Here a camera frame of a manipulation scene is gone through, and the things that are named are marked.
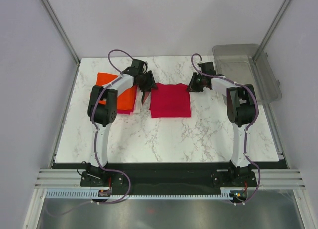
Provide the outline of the pink white shirts stack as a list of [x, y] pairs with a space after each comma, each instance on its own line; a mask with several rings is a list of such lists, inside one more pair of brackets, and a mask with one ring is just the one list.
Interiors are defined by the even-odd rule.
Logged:
[[135, 100], [134, 111], [130, 115], [139, 114], [141, 112], [142, 105], [144, 103], [141, 102], [142, 99], [142, 91], [137, 87], [137, 95]]

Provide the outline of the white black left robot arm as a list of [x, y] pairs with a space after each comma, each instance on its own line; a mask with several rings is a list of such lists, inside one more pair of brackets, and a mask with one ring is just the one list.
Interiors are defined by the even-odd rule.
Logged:
[[90, 94], [87, 114], [94, 126], [93, 150], [90, 164], [97, 168], [108, 163], [107, 145], [112, 123], [117, 116], [118, 96], [124, 91], [137, 86], [142, 93], [139, 103], [143, 105], [153, 89], [157, 88], [148, 64], [133, 59], [122, 73], [113, 81], [104, 85], [95, 85]]

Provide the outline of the crimson red t shirt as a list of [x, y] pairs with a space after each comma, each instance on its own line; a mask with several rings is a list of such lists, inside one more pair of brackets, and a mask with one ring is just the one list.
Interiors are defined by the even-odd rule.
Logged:
[[190, 118], [190, 94], [185, 84], [157, 84], [151, 91], [151, 118]]

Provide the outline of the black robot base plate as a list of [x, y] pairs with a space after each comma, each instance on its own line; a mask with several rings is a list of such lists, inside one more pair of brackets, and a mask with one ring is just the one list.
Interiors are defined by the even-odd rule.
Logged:
[[87, 164], [82, 187], [110, 187], [115, 193], [198, 194], [221, 188], [257, 186], [252, 166], [231, 163], [108, 163], [105, 170]]

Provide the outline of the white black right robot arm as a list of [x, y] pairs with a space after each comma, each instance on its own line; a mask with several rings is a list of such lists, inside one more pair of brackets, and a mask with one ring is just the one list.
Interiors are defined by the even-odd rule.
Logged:
[[230, 159], [235, 168], [245, 168], [251, 164], [248, 159], [248, 136], [256, 121], [259, 110], [251, 84], [243, 85], [216, 75], [213, 62], [198, 63], [188, 92], [202, 92], [204, 88], [214, 90], [226, 97], [228, 120], [233, 127], [233, 153]]

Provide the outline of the orange t shirt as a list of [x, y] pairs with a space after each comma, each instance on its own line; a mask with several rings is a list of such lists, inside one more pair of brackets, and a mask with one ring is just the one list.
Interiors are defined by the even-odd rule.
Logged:
[[[108, 84], [112, 82], [113, 80], [115, 80], [117, 77], [118, 75], [99, 72], [97, 74], [96, 85], [102, 86], [102, 85]], [[119, 95], [117, 99], [117, 113], [128, 114], [128, 115], [133, 113], [136, 95], [137, 95], [136, 86], [133, 86], [127, 89], [121, 95]]]

